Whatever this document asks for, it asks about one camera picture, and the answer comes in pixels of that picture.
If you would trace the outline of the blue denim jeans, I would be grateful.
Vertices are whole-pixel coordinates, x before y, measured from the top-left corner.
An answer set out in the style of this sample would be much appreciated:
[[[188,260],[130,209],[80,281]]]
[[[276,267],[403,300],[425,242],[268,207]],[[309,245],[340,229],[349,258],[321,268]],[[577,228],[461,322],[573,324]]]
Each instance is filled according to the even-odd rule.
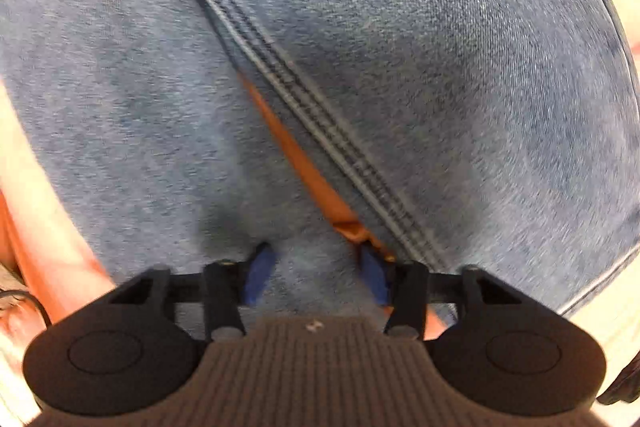
[[[352,243],[634,324],[632,0],[1,0],[1,196],[63,315],[269,242],[273,310],[366,307]]]

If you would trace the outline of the orange bed sheet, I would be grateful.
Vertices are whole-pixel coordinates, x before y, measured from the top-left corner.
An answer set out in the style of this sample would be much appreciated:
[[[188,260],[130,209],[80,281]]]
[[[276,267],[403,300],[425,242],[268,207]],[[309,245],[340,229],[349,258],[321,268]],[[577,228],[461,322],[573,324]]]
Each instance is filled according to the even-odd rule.
[[[639,0],[1,0],[34,426],[634,426]]]

